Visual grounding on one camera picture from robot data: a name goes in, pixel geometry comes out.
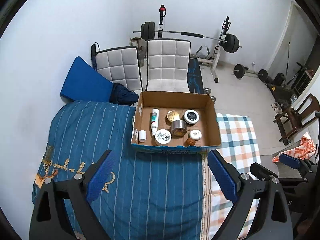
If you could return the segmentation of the chrome dumbbell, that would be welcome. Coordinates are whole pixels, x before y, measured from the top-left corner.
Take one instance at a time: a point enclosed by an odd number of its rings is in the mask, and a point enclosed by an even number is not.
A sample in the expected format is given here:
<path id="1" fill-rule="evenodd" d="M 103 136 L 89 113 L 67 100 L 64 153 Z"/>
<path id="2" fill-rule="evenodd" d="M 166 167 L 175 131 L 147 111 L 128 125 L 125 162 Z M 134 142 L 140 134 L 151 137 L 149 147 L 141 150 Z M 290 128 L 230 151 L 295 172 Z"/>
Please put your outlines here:
<path id="1" fill-rule="evenodd" d="M 211 100 L 213 101 L 213 103 L 216 102 L 216 97 L 212 95 L 212 90 L 211 90 L 210 88 L 204 88 L 204 89 L 203 89 L 203 93 L 204 93 L 205 95 L 209 95 L 210 98 L 211 98 Z"/>

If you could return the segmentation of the small white cylinder bottle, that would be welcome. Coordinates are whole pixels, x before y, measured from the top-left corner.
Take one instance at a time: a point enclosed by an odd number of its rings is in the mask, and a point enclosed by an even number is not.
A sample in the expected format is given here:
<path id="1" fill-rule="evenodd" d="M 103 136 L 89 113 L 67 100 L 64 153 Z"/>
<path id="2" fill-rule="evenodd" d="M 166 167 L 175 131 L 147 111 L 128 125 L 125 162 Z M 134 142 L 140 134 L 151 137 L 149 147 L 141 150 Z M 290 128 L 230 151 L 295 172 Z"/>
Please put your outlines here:
<path id="1" fill-rule="evenodd" d="M 138 141 L 139 142 L 146 142 L 146 131 L 145 130 L 140 130 L 138 132 Z"/>

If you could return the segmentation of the orange white cloth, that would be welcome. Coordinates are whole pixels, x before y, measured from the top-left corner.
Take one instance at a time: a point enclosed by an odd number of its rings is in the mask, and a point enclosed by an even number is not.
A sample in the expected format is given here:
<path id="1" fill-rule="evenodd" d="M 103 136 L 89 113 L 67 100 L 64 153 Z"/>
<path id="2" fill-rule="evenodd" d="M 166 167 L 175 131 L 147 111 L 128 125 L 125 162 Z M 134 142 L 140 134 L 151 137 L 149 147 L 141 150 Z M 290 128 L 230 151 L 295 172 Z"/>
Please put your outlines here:
<path id="1" fill-rule="evenodd" d="M 281 154 L 286 154 L 298 159 L 310 159 L 316 154 L 316 145 L 310 137 L 308 132 L 304 133 L 300 140 L 300 145 L 290 150 L 284 150 L 272 158 L 273 163 L 280 162 L 279 157 Z"/>

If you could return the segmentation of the gold round tin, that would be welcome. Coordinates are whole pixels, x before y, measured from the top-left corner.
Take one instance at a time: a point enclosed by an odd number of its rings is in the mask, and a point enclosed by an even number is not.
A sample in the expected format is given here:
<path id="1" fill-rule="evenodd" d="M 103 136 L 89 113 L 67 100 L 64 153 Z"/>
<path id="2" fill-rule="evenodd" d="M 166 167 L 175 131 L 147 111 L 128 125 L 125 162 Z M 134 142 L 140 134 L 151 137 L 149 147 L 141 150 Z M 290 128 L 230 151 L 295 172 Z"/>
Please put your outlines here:
<path id="1" fill-rule="evenodd" d="M 177 121 L 180 119 L 181 119 L 180 114 L 177 111 L 174 111 L 174 110 L 168 111 L 166 116 L 167 123 L 172 124 L 174 121 Z"/>

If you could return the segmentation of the white quilted chair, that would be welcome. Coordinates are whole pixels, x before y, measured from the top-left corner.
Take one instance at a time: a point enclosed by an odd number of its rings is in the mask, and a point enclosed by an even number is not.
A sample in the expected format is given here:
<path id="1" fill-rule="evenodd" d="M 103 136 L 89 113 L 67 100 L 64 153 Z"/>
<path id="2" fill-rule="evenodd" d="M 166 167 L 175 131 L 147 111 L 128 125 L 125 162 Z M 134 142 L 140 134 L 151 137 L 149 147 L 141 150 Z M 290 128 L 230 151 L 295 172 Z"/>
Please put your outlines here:
<path id="1" fill-rule="evenodd" d="M 143 91 L 135 46 L 116 47 L 98 51 L 99 44 L 91 45 L 92 67 L 112 83 L 120 83 L 127 89 L 140 94 Z"/>
<path id="2" fill-rule="evenodd" d="M 159 38 L 146 42 L 147 91 L 189 93 L 187 82 L 191 42 Z"/>

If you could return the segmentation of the open cardboard box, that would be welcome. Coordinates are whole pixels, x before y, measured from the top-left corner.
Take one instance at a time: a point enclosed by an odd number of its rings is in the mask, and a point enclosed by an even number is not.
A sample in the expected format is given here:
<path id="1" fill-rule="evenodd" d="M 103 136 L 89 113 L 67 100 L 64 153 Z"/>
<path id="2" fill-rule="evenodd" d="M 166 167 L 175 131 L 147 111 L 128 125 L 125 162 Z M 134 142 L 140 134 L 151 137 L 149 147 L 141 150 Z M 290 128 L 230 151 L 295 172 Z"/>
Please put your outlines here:
<path id="1" fill-rule="evenodd" d="M 208 153 L 221 146 L 210 96 L 142 92 L 133 119 L 132 146 L 148 153 Z"/>

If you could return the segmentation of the left white quilted chair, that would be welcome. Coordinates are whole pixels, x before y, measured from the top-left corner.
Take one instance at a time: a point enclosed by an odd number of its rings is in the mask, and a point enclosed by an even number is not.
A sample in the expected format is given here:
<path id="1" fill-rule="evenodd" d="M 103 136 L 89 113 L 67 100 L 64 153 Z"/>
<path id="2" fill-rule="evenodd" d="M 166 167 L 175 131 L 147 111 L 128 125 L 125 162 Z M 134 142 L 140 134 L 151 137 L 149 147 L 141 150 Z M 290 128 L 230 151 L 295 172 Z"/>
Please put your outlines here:
<path id="1" fill-rule="evenodd" d="M 135 46 L 116 47 L 98 51 L 99 44 L 91 45 L 92 67 L 112 83 L 120 83 L 127 89 L 140 94 L 143 91 Z"/>

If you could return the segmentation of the silver tape roll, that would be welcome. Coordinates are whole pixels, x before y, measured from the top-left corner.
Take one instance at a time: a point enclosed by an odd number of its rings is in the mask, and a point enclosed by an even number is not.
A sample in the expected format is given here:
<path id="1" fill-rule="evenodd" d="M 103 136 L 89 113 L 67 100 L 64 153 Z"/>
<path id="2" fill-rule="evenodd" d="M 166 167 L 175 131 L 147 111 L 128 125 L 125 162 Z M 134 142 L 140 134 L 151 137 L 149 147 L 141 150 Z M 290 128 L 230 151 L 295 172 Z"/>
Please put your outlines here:
<path id="1" fill-rule="evenodd" d="M 171 124 L 171 133 L 175 137 L 182 137 L 187 133 L 187 123 L 184 120 L 177 120 Z"/>

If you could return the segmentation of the white floss case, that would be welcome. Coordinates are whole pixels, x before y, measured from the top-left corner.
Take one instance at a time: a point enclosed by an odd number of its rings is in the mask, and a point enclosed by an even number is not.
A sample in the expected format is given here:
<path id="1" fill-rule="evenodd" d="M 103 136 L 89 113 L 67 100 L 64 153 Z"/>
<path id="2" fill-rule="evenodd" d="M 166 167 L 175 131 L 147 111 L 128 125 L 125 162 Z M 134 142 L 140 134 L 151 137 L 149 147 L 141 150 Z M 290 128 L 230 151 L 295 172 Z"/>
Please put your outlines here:
<path id="1" fill-rule="evenodd" d="M 202 138 L 202 132 L 198 129 L 189 132 L 189 138 L 198 141 Z"/>

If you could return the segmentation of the right white quilted chair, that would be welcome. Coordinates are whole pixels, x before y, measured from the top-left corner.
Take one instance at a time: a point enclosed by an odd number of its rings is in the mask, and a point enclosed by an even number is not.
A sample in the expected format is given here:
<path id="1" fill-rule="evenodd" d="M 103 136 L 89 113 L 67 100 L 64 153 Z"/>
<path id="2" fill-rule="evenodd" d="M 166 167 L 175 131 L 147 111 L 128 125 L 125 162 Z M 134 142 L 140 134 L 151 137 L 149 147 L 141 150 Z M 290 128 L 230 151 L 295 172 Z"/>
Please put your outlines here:
<path id="1" fill-rule="evenodd" d="M 191 42 L 159 38 L 146 42 L 147 91 L 189 93 L 187 82 Z"/>

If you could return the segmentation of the white barbell rack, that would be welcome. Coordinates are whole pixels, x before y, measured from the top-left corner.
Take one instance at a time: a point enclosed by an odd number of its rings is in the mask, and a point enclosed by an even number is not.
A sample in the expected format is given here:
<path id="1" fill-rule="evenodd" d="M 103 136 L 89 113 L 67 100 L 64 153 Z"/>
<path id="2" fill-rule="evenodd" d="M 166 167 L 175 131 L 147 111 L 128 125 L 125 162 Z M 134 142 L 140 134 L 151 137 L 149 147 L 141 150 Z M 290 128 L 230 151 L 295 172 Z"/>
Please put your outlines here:
<path id="1" fill-rule="evenodd" d="M 163 18 L 165 18 L 165 16 L 167 15 L 167 9 L 165 8 L 165 6 L 163 4 L 161 4 L 161 6 L 159 8 L 159 14 L 160 14 L 160 16 L 159 16 L 158 30 L 163 30 Z M 222 24 L 222 29 L 221 29 L 221 33 L 220 33 L 219 38 L 224 38 L 224 36 L 227 34 L 227 31 L 229 30 L 230 25 L 231 25 L 231 22 L 229 21 L 229 16 L 227 16 Z M 158 35 L 158 38 L 162 38 L 162 36 L 163 36 L 163 34 L 157 34 L 157 35 Z M 208 64 L 215 83 L 219 82 L 219 78 L 217 77 L 217 74 L 216 74 L 216 67 L 217 67 L 217 64 L 218 64 L 218 61 L 220 58 L 221 51 L 222 51 L 222 47 L 219 46 L 219 41 L 217 41 L 217 45 L 213 49 L 213 52 L 209 53 L 207 59 L 200 59 L 199 56 L 196 56 L 199 63 Z"/>

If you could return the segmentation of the white glue tube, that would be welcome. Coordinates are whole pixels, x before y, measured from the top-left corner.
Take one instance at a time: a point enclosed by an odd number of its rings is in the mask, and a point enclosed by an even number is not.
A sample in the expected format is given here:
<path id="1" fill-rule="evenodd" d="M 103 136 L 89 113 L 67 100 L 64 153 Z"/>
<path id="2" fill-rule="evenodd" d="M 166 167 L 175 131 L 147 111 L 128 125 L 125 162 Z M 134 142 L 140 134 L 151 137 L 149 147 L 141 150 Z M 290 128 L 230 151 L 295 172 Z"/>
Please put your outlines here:
<path id="1" fill-rule="evenodd" d="M 153 108 L 151 112 L 151 118 L 150 118 L 151 134 L 153 137 L 156 135 L 156 132 L 158 130 L 158 125 L 159 125 L 159 109 Z"/>

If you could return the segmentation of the brown walnut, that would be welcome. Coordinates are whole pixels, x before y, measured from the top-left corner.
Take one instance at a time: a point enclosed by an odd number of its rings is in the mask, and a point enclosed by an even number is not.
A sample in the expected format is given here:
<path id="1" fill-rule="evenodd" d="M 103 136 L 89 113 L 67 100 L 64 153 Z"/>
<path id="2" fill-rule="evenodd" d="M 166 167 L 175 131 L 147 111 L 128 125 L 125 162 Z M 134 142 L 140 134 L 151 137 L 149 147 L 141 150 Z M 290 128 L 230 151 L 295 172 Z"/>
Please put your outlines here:
<path id="1" fill-rule="evenodd" d="M 192 138 L 188 138 L 184 143 L 186 147 L 195 146 L 195 144 L 196 144 L 196 140 Z"/>

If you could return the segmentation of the white jar black lid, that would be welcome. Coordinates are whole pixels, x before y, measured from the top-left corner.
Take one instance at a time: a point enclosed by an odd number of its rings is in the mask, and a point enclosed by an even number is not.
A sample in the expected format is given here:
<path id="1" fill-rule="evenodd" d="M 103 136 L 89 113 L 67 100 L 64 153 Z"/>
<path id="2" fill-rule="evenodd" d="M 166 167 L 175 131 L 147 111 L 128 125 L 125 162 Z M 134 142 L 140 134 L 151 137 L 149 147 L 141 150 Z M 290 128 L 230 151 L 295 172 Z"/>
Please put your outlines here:
<path id="1" fill-rule="evenodd" d="M 185 111 L 183 118 L 187 124 L 195 125 L 199 122 L 200 115 L 197 111 L 195 111 L 193 109 L 189 109 L 189 110 Z"/>

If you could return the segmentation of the floor barbell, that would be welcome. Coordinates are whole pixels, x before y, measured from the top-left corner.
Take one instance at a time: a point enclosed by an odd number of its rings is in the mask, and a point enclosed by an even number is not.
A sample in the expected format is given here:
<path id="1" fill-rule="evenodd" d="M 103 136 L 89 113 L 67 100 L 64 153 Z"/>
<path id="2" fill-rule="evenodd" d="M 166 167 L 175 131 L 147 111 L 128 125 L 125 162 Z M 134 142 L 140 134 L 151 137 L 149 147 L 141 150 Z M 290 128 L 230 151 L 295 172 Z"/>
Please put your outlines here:
<path id="1" fill-rule="evenodd" d="M 246 74 L 256 75 L 261 82 L 266 82 L 268 78 L 268 72 L 266 70 L 261 69 L 259 72 L 255 72 L 253 70 L 249 70 L 242 64 L 236 64 L 234 66 L 233 74 L 237 79 L 242 79 Z"/>

